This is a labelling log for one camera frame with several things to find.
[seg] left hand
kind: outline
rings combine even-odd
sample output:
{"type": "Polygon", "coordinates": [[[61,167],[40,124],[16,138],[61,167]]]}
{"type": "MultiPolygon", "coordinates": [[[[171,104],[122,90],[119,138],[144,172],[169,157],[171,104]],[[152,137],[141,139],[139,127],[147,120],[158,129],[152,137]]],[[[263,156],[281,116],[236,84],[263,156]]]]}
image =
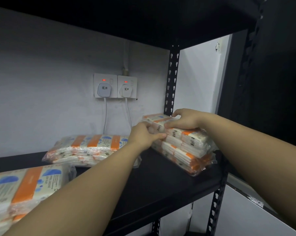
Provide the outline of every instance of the left hand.
{"type": "Polygon", "coordinates": [[[140,122],[132,127],[127,144],[136,144],[143,151],[148,149],[155,140],[166,138],[165,133],[150,134],[148,127],[150,124],[147,122],[140,122]]]}

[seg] forearm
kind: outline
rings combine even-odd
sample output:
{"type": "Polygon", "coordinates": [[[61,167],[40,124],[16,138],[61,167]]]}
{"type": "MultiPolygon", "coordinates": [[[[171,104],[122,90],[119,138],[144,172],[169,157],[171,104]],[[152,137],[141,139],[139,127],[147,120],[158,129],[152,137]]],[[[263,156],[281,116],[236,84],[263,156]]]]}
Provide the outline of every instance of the forearm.
{"type": "Polygon", "coordinates": [[[102,235],[140,152],[125,145],[41,202],[5,236],[102,235]]]}
{"type": "Polygon", "coordinates": [[[203,127],[245,180],[296,226],[296,146],[217,115],[203,127]]]}

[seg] hand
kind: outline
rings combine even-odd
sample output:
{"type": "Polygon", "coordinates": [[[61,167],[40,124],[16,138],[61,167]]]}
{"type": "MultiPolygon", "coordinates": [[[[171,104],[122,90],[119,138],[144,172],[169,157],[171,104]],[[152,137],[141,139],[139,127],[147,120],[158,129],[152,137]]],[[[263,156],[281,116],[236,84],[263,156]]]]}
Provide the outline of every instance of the hand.
{"type": "Polygon", "coordinates": [[[164,124],[164,127],[177,127],[181,129],[194,129],[198,127],[203,128],[204,119],[213,114],[182,108],[177,109],[173,113],[172,117],[176,117],[177,115],[181,116],[179,120],[168,122],[164,124]]]}
{"type": "Polygon", "coordinates": [[[132,127],[128,138],[128,144],[134,143],[143,151],[148,149],[153,141],[166,138],[167,135],[165,133],[150,134],[147,130],[148,127],[150,127],[150,124],[147,122],[140,122],[132,127]]]}

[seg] black metal shelf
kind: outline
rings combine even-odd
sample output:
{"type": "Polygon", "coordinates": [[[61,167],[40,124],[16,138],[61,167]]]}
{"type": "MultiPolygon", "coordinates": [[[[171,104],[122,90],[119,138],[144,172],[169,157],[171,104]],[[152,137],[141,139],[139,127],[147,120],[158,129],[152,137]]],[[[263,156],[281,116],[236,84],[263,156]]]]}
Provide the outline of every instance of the black metal shelf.
{"type": "MultiPolygon", "coordinates": [[[[45,152],[0,158],[0,172],[46,165],[45,152]]],[[[133,169],[104,235],[125,235],[219,189],[220,165],[191,177],[152,149],[133,169]]],[[[78,175],[88,168],[77,168],[78,175]]]]}
{"type": "Polygon", "coordinates": [[[0,7],[170,49],[244,30],[260,0],[0,0],[0,7]]]}

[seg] plug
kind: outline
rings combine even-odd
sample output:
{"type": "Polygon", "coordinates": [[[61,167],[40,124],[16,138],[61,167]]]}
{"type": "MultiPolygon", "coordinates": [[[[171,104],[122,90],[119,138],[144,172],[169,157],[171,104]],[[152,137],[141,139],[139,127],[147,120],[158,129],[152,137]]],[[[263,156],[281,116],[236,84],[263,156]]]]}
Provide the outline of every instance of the plug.
{"type": "Polygon", "coordinates": [[[111,95],[111,85],[108,83],[100,83],[98,86],[98,95],[102,98],[109,97],[111,95]]]}
{"type": "Polygon", "coordinates": [[[123,84],[121,89],[120,89],[120,95],[123,98],[130,98],[132,94],[133,87],[128,85],[128,84],[123,84]]]}

